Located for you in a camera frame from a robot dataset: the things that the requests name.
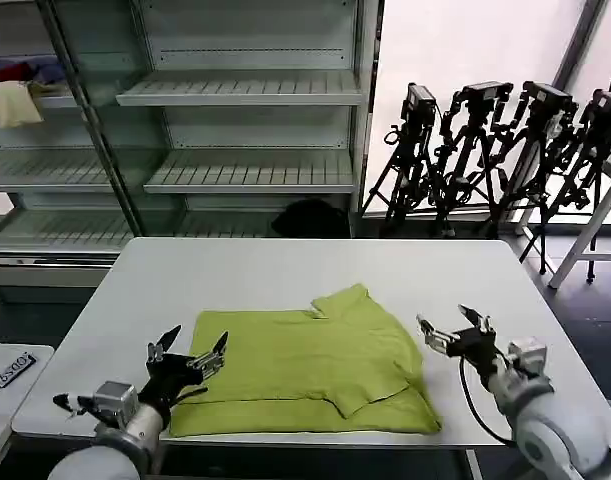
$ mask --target tripod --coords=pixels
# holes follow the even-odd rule
[[[404,120],[400,130],[392,125],[393,130],[385,136],[385,143],[396,145],[387,165],[378,180],[369,191],[369,196],[361,215],[365,213],[375,196],[387,205],[385,222],[381,236],[391,234],[405,221],[408,213],[428,195],[433,197],[437,208],[442,201],[438,194],[438,177],[428,153],[429,139],[434,126],[436,100],[423,86],[410,83],[407,98],[403,101],[401,119]],[[396,172],[396,180],[391,197],[386,198],[379,189],[390,171]]]
[[[511,83],[486,82],[469,85],[460,92],[456,92],[452,99],[450,109],[445,113],[441,122],[440,135],[443,137],[443,145],[435,151],[438,157],[438,171],[443,176],[444,184],[444,205],[441,212],[436,216],[436,226],[443,232],[443,236],[454,236],[454,230],[450,228],[447,216],[456,207],[469,202],[473,191],[478,192],[487,200],[490,210],[495,208],[494,188],[491,172],[496,162],[491,161],[491,151],[495,137],[487,136],[484,126],[487,124],[487,117],[494,111],[492,116],[491,130],[495,131],[500,121],[505,103],[509,99],[509,94],[513,89]],[[453,117],[461,110],[461,104],[467,102],[469,119],[467,124],[461,127],[456,138],[453,138],[451,123]],[[451,154],[458,148],[463,141],[463,147],[458,156],[454,170],[445,175],[447,161]],[[472,173],[467,178],[464,177],[465,169],[472,150],[476,142],[481,145],[480,166],[482,172]],[[485,179],[487,193],[478,188],[478,184]]]
[[[561,92],[549,85],[525,82],[523,84],[523,92],[521,93],[517,113],[522,117],[529,104],[530,116],[527,119],[525,127],[518,132],[506,145],[507,150],[514,148],[518,142],[525,139],[525,145],[521,151],[520,157],[512,172],[512,175],[507,182],[503,196],[496,208],[491,212],[490,216],[483,222],[481,227],[489,225],[488,236],[498,236],[498,225],[504,214],[511,210],[519,208],[534,208],[538,207],[541,212],[541,272],[545,272],[545,214],[547,209],[547,192],[546,185],[549,175],[554,170],[554,161],[556,153],[560,149],[560,143],[553,143],[552,148],[547,149],[546,128],[552,119],[563,112],[565,123],[573,118],[573,113],[576,111],[576,104],[572,102],[572,97],[565,92]],[[569,134],[569,127],[564,128],[566,135]],[[534,153],[538,152],[538,167],[535,162]],[[523,199],[528,199],[535,204],[521,207],[514,205]]]
[[[571,152],[575,153],[578,145],[582,143],[581,151],[569,173],[565,175],[563,187],[547,209],[545,223],[548,223],[558,213],[561,206],[567,206],[572,202],[575,203],[576,208],[579,210],[587,206],[590,203],[587,197],[587,190],[592,184],[594,184],[594,210],[600,202],[603,163],[611,153],[611,92],[604,90],[594,91],[592,100],[583,111],[581,124],[583,127],[579,129],[575,142],[572,142],[569,148]],[[569,152],[566,156],[571,162]],[[588,166],[587,174],[580,181],[580,184],[576,185],[577,177],[581,170]],[[563,171],[568,167],[569,163],[567,161],[561,165]],[[538,228],[520,256],[521,262],[525,260],[536,239],[541,235],[543,235],[542,229]],[[590,250],[593,251],[595,249],[596,235],[590,242]],[[594,278],[594,262],[590,261],[587,282],[591,283]]]

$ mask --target metal pole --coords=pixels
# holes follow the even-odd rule
[[[567,88],[579,60],[585,53],[592,30],[596,26],[598,17],[606,3],[607,0],[586,0],[563,61],[558,67],[556,77],[554,77],[554,83],[552,84],[554,88],[563,91]]]
[[[84,85],[79,81],[77,69],[70,55],[69,47],[67,46],[53,0],[37,0],[36,5],[43,18],[43,24],[50,36],[50,40],[52,41],[52,46],[63,65],[67,82],[72,90],[72,95],[84,115],[87,131],[98,154],[98,159],[107,174],[116,200],[123,211],[125,220],[134,236],[143,236],[145,233],[143,222],[125,186],[116,160],[111,155],[104,135],[100,131],[98,115],[94,107],[88,101]]]

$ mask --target white table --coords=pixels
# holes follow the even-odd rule
[[[0,343],[0,372],[11,365],[24,352],[34,355],[36,364],[28,368],[7,387],[0,388],[0,462],[9,448],[9,439],[12,434],[12,416],[25,400],[32,385],[47,365],[54,349],[44,345]]]
[[[611,155],[605,161],[603,165],[603,171],[611,178]],[[596,211],[592,215],[587,225],[583,228],[583,231],[578,236],[572,248],[570,248],[567,256],[563,259],[561,265],[554,272],[554,276],[549,281],[549,286],[552,288],[558,288],[563,283],[563,280],[567,278],[572,268],[579,260],[592,260],[592,261],[611,261],[611,252],[586,252],[585,249],[594,238],[594,235],[598,233],[598,230],[603,225],[605,218],[611,210],[611,187],[596,207]]]
[[[516,337],[533,335],[544,341],[549,347],[546,372],[557,391],[595,413],[611,440],[610,407],[509,246],[460,240],[132,240],[32,389],[13,428],[22,435],[92,436],[95,420],[68,419],[52,404],[55,394],[90,393],[108,379],[142,387],[147,342],[182,324],[171,351],[187,352],[203,309],[303,309],[312,299],[356,282],[365,284],[417,341],[429,393],[443,417],[439,434],[259,433],[164,441],[366,448],[498,445],[467,407],[458,361],[424,346],[416,326],[416,313],[423,312],[436,327],[466,328],[458,303],[492,316],[503,349]],[[509,436],[492,396],[473,369],[467,371],[482,417]]]

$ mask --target red cloth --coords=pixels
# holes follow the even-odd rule
[[[28,82],[32,78],[34,78],[34,71],[26,62],[0,69],[0,82],[8,82],[11,80]]]

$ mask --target white stool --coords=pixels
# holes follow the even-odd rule
[[[611,155],[603,165],[603,171],[611,178]],[[574,264],[579,260],[594,260],[594,261],[611,261],[611,252],[585,252],[587,245],[592,240],[598,229],[605,221],[605,217],[611,210],[611,187],[605,194],[605,197],[596,207],[596,211],[589,223],[583,228],[581,234],[572,245],[572,248],[567,253],[567,256],[561,263],[560,267],[554,272],[554,276],[549,282],[549,286],[552,288],[558,288],[563,283],[563,280],[567,278],[569,272],[572,270]]]

